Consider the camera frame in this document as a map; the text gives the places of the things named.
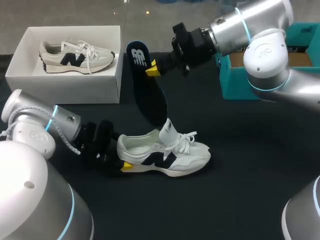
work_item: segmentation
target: sneaker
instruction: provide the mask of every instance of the sneaker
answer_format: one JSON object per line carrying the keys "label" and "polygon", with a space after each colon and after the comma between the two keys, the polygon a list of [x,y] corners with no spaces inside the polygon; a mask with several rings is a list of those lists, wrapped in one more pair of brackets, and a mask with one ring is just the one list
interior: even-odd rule
{"label": "sneaker", "polygon": [[40,58],[48,74],[76,71],[92,74],[108,67],[115,53],[105,48],[91,46],[84,41],[77,44],[63,41],[61,44],[40,44]]}
{"label": "sneaker", "polygon": [[210,160],[209,147],[196,142],[196,131],[181,134],[170,119],[162,130],[143,136],[121,135],[117,153],[121,160],[131,164],[123,172],[139,173],[157,170],[170,177],[181,177],[202,169]]}

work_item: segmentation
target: cardboard box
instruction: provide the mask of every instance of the cardboard box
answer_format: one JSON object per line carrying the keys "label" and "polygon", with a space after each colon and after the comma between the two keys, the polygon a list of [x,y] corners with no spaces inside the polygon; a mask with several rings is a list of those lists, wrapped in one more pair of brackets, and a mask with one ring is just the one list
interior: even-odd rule
{"label": "cardboard box", "polygon": [[[39,57],[41,41],[61,43],[82,40],[115,52],[113,63],[104,71],[46,73]],[[29,27],[24,33],[5,78],[11,90],[23,91],[53,104],[119,103],[123,49],[120,26]]]}
{"label": "cardboard box", "polygon": [[[289,66],[309,73],[320,74],[319,23],[297,22],[286,31]],[[226,100],[257,100],[248,83],[244,68],[244,51],[228,56],[215,55],[223,98]]]}

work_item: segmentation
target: gray floor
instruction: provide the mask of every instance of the gray floor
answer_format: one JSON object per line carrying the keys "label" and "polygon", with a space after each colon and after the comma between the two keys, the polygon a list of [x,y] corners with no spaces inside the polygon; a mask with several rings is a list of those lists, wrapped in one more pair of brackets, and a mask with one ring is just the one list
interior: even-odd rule
{"label": "gray floor", "polygon": [[[124,44],[141,40],[151,52],[171,50],[172,26],[206,27],[220,16],[218,2],[156,0],[0,0],[0,55],[12,54],[28,27],[120,25]],[[296,22],[320,22],[319,0],[294,0]]]}

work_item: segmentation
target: white shoe box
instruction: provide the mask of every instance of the white shoe box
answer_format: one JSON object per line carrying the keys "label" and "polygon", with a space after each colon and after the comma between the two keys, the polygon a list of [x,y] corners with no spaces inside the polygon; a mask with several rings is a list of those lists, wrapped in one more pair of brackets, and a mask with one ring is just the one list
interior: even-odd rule
{"label": "white shoe box", "polygon": [[[57,44],[67,39],[82,40],[115,53],[106,70],[46,73],[39,57],[41,41]],[[11,90],[23,91],[52,104],[119,103],[123,68],[120,26],[29,27],[24,33],[5,74]]]}

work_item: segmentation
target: shoe tongue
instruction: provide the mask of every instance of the shoe tongue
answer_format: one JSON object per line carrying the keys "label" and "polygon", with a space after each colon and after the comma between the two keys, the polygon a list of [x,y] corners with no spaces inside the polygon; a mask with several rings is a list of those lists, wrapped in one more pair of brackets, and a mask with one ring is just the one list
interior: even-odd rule
{"label": "shoe tongue", "polygon": [[[68,44],[72,44],[74,45],[74,48],[77,48],[78,47],[78,42],[75,40],[75,39],[72,39],[72,38],[68,38],[65,43],[68,43]],[[61,51],[63,51],[64,49],[70,49],[71,46],[69,45],[64,45],[64,42],[61,43]]]}
{"label": "shoe tongue", "polygon": [[159,133],[159,138],[167,147],[172,146],[178,139],[179,133],[168,118]]}
{"label": "shoe tongue", "polygon": [[73,44],[73,45],[77,45],[78,44],[78,41],[73,39],[73,38],[71,38],[71,37],[68,37],[66,42],[70,43],[70,44]]}

